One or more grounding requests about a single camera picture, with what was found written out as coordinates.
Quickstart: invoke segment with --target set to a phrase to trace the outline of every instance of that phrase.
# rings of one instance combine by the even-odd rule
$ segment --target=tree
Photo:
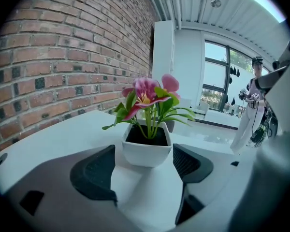
[[[231,64],[235,64],[241,68],[243,68],[244,70],[247,70],[251,73],[254,73],[253,68],[251,66],[251,58],[246,57],[243,54],[237,53],[235,51],[230,50],[230,60],[231,60]]]

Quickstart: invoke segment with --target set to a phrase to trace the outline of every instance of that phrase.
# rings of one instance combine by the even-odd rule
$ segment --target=white ceiling
[[[170,20],[165,0],[153,1],[162,20]],[[248,47],[257,47],[268,60],[280,57],[290,39],[285,22],[279,24],[253,0],[220,0],[219,8],[213,8],[210,1],[180,0],[182,28],[208,28],[212,32],[240,39]],[[175,1],[171,0],[171,4],[177,25]]]

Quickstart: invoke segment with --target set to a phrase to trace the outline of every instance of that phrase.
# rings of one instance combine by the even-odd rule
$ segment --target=brick wall
[[[21,0],[0,31],[0,151],[65,119],[111,112],[151,75],[150,0]]]

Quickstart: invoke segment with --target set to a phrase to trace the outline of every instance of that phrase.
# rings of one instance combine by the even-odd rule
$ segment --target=black soil
[[[141,126],[145,135],[147,136],[147,126]],[[143,144],[143,145],[156,145],[156,146],[167,146],[166,136],[164,130],[158,127],[157,135],[153,139],[147,139],[143,136],[141,129],[137,125],[133,125],[126,142]]]

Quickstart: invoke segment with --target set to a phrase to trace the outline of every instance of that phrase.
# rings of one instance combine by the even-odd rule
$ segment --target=cap
[[[263,58],[262,57],[254,57],[251,61],[251,65],[254,65],[255,63],[263,64]]]

